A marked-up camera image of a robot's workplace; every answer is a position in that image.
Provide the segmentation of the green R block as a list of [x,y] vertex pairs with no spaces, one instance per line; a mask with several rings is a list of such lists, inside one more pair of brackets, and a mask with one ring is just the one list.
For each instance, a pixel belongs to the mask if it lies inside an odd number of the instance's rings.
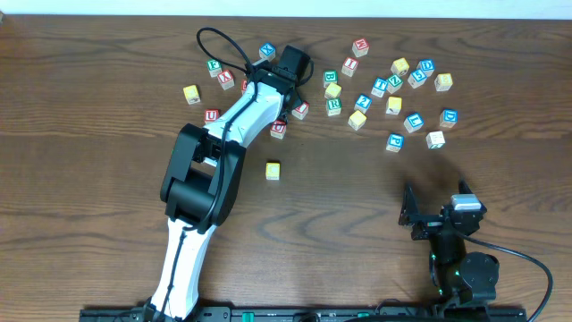
[[341,113],[342,104],[339,98],[326,100],[326,112],[328,116],[335,116]]

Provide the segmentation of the yellow C block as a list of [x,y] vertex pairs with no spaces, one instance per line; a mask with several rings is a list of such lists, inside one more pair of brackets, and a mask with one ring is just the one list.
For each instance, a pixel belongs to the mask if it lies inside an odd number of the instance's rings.
[[268,162],[265,167],[265,178],[269,181],[277,181],[281,175],[281,164]]

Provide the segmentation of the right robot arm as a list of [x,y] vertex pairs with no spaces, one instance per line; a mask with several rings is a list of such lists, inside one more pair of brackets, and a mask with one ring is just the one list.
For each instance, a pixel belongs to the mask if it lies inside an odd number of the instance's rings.
[[500,264],[494,256],[468,252],[465,240],[480,228],[485,205],[458,183],[458,193],[436,215],[421,213],[412,187],[404,189],[399,225],[412,228],[411,239],[430,242],[429,272],[440,299],[431,307],[439,317],[453,317],[453,310],[484,308],[496,299]]

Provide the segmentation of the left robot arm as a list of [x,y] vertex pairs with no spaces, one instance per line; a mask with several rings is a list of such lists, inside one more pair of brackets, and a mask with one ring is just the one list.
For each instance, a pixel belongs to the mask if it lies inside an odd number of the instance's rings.
[[222,116],[180,130],[160,190],[169,241],[146,321],[182,321],[193,312],[206,249],[237,198],[247,148],[300,103],[297,88],[312,72],[310,56],[287,46],[277,64],[262,59],[248,67],[245,92]]

